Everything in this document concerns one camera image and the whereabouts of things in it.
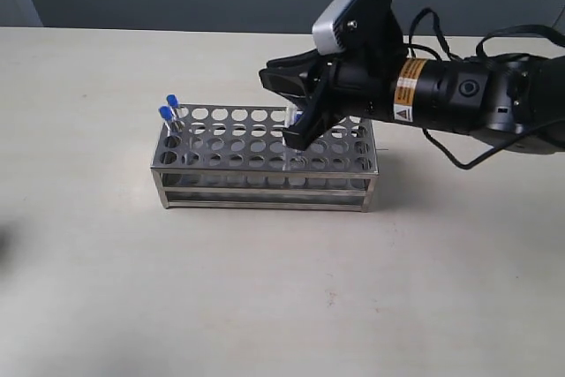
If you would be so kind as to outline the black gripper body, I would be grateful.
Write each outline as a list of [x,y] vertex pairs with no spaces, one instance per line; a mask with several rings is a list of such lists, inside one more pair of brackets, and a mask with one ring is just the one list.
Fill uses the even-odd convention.
[[333,59],[308,106],[308,132],[322,134],[344,117],[467,134],[479,128],[489,71],[479,64],[400,58],[371,68]]

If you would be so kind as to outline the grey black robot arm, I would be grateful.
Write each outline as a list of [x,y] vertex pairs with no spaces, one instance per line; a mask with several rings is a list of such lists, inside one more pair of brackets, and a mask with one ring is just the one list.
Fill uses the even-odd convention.
[[305,150],[346,117],[470,136],[490,146],[548,155],[564,149],[564,59],[514,57],[505,71],[462,61],[312,50],[273,59],[264,88],[302,114],[282,134]]

